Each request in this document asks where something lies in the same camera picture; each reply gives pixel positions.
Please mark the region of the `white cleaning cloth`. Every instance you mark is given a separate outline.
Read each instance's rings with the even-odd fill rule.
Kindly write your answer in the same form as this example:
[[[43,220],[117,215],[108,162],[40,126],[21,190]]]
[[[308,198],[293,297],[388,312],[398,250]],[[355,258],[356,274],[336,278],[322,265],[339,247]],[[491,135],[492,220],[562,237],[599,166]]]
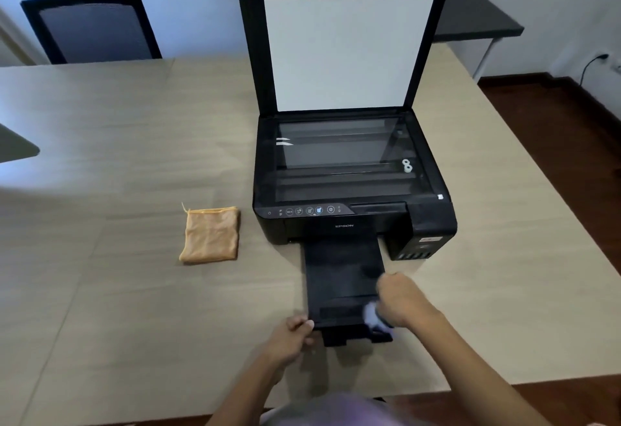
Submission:
[[[379,313],[379,301],[374,300],[364,306],[363,321],[372,337],[392,337],[394,327]]]

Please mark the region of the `person's left forearm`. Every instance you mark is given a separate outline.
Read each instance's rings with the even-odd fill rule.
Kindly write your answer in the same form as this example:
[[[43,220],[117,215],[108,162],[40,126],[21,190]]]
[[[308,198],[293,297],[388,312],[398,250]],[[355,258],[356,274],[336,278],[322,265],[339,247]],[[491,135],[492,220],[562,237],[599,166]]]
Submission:
[[[266,401],[284,368],[260,356],[239,376],[206,426],[260,426]]]

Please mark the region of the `black mesh office chair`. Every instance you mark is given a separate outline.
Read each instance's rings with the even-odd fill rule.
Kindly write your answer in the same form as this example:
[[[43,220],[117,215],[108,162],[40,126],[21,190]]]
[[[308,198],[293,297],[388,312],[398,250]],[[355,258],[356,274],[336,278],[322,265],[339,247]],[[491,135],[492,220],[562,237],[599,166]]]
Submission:
[[[160,60],[142,0],[23,0],[51,64]]]

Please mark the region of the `orange folded microfiber cloth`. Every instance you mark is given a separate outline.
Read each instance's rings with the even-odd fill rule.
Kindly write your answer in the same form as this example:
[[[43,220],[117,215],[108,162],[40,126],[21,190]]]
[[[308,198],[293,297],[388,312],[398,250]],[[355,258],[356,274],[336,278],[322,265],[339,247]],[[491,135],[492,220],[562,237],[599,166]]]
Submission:
[[[239,249],[241,211],[237,207],[186,209],[183,265],[236,260]]]

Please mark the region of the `grey flat object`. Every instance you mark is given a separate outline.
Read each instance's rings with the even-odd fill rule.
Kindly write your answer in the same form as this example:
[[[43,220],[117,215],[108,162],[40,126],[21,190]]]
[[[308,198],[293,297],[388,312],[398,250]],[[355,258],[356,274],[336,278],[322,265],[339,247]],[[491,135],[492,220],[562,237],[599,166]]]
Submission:
[[[0,164],[32,158],[39,154],[38,146],[0,124]]]

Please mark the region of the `person's lavender shirt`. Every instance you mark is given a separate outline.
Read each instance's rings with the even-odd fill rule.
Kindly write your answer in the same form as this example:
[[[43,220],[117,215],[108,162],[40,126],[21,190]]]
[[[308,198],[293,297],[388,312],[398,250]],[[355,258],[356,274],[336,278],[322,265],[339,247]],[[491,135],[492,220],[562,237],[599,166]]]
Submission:
[[[411,426],[376,399],[348,392],[297,401],[261,415],[260,426]]]

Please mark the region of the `person's right hand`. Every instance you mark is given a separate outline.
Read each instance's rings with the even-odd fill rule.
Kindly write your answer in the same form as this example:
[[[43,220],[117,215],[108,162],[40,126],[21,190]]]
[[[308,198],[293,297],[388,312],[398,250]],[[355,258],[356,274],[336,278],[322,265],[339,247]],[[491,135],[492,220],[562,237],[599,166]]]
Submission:
[[[398,328],[407,328],[416,334],[421,328],[443,319],[443,314],[410,277],[403,273],[397,274],[398,281],[390,306],[398,316]]]

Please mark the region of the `person's left hand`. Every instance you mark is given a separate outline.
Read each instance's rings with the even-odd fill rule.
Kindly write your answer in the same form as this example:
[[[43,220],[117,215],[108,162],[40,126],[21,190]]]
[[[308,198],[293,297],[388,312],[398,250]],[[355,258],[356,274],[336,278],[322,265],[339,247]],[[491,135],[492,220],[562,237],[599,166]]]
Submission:
[[[293,363],[307,347],[309,346],[304,348],[290,348],[288,346],[286,319],[276,326],[263,349],[263,354],[269,358],[269,362],[275,368],[273,384],[277,384],[282,380],[285,369]]]

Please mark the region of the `person's right forearm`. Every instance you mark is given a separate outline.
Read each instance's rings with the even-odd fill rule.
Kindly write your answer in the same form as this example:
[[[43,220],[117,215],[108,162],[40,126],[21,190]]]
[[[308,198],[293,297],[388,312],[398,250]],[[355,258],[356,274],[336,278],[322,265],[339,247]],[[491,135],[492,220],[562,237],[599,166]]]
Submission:
[[[478,426],[553,426],[440,312],[408,314],[405,326],[437,363],[451,391]]]

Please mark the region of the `black side table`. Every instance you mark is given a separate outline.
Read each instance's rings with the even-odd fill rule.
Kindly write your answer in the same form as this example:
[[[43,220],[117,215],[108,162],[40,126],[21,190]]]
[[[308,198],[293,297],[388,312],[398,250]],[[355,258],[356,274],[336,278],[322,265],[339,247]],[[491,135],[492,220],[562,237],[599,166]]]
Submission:
[[[489,39],[485,53],[472,74],[479,82],[495,46],[504,38],[516,38],[524,27],[490,0],[446,0],[433,42],[449,43]]]

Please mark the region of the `black all-in-one printer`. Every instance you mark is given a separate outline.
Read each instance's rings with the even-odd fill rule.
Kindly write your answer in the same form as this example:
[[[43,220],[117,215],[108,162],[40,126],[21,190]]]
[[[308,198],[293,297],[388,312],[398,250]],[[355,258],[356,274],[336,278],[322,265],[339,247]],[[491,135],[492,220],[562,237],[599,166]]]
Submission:
[[[457,233],[413,111],[446,0],[239,0],[258,100],[252,209],[299,243],[308,318],[325,347],[374,344],[363,309],[392,261]]]

